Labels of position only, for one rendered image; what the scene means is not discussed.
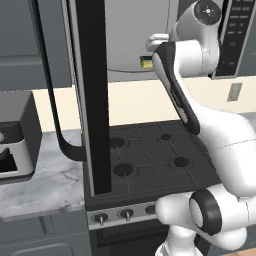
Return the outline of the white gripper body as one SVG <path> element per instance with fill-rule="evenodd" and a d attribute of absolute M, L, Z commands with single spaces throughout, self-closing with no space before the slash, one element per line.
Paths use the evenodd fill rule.
<path fill-rule="evenodd" d="M 146 41 L 146 50 L 153 52 L 160 44 L 169 40 L 168 34 L 153 34 Z"/>

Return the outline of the grey microwave oven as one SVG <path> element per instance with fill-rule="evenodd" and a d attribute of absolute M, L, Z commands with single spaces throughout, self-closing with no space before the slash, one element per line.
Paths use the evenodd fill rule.
<path fill-rule="evenodd" d="M 208 49 L 216 43 L 214 79 L 235 78 L 248 38 L 256 0 L 106 0 L 107 74 L 110 82 L 154 79 L 141 56 L 146 41 L 168 34 L 168 41 L 196 39 Z"/>

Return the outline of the yellow and green sponge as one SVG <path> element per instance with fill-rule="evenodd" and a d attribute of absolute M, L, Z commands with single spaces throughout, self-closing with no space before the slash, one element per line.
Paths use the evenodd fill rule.
<path fill-rule="evenodd" d="M 143 69 L 152 69 L 152 57 L 151 56 L 141 56 L 140 57 L 140 65 Z"/>

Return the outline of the black hob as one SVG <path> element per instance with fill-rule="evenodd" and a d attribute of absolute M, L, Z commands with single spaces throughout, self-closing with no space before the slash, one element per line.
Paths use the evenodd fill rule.
<path fill-rule="evenodd" d="M 84 182 L 88 211 L 152 202 L 220 182 L 204 145 L 179 120 L 111 127 L 110 160 L 111 192 L 92 196 Z"/>

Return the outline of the black and white coffee machine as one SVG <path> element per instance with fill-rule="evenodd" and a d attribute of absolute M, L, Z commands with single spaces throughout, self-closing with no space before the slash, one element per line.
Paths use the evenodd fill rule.
<path fill-rule="evenodd" d="M 33 93 L 0 92 L 0 184 L 32 178 L 41 140 Z"/>

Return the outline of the black oven with grey panel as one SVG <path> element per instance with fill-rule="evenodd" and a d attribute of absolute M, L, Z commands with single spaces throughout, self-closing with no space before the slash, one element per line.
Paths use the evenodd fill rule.
<path fill-rule="evenodd" d="M 167 237 L 169 227 L 159 222 L 156 214 L 149 215 L 146 202 L 114 207 L 87 213 L 92 256 L 154 256 Z M 124 209 L 132 209 L 129 221 L 120 216 Z M 108 219 L 101 226 L 94 221 L 96 214 L 105 213 Z"/>

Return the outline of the grey drawer front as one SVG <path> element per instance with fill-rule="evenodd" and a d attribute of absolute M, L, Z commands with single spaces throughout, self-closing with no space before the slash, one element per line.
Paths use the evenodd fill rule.
<path fill-rule="evenodd" d="M 49 235 L 69 235 L 87 231 L 84 210 L 58 213 L 10 222 L 0 222 L 0 243 Z"/>

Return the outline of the grey base cupboard door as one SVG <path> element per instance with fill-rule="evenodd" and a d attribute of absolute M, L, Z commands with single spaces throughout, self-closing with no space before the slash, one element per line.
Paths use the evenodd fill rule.
<path fill-rule="evenodd" d="M 0 256 L 92 256 L 90 246 L 77 236 L 0 247 Z"/>

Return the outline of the grey wall cupboard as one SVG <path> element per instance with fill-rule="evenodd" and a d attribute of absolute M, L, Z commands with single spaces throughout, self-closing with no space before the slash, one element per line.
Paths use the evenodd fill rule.
<path fill-rule="evenodd" d="M 238 75 L 256 76 L 256 4 Z"/>

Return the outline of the grey wall socket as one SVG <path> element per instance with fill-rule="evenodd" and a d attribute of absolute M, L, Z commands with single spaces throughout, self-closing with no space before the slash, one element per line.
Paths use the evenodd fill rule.
<path fill-rule="evenodd" d="M 241 92 L 241 88 L 242 88 L 241 83 L 232 83 L 229 90 L 227 101 L 228 102 L 237 101 Z"/>

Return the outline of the grey wall cupboard door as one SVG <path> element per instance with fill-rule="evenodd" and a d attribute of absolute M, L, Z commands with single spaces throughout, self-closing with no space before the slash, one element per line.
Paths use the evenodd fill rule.
<path fill-rule="evenodd" d="M 61 0 L 38 0 L 52 83 L 55 88 L 72 85 L 69 53 Z"/>
<path fill-rule="evenodd" d="M 0 90 L 36 87 L 42 70 L 28 0 L 0 0 Z"/>

